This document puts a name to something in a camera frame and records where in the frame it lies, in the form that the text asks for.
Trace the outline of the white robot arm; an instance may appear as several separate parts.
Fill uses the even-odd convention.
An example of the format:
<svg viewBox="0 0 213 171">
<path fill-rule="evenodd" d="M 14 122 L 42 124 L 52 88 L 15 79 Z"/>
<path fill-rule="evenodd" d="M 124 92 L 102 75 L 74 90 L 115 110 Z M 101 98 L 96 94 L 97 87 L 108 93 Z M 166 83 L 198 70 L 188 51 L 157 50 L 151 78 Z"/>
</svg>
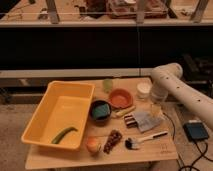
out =
<svg viewBox="0 0 213 171">
<path fill-rule="evenodd" d="M 184 83 L 182 75 L 183 69 L 178 63 L 153 68 L 151 101 L 162 103 L 171 94 L 213 131 L 213 99 Z"/>
</svg>

